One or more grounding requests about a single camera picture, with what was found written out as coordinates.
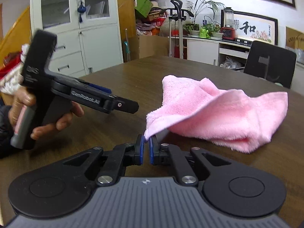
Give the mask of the person's left hand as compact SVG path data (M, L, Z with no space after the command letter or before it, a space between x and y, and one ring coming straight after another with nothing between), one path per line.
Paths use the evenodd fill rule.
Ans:
M12 107L8 113L8 118L10 121L10 125L12 126L13 130L17 125L17 120L20 116L21 109L24 105L32 106L36 103L36 98L34 95L30 94L26 88L20 87L14 95L14 100L12 103ZM82 107L78 104L73 102L72 108L69 112L64 114L59 120L55 123L47 124L45 126L36 127L33 129L30 137L36 141L40 139L44 139L53 135L56 135L63 129L69 127L72 123L73 115L77 117L84 116L84 111Z

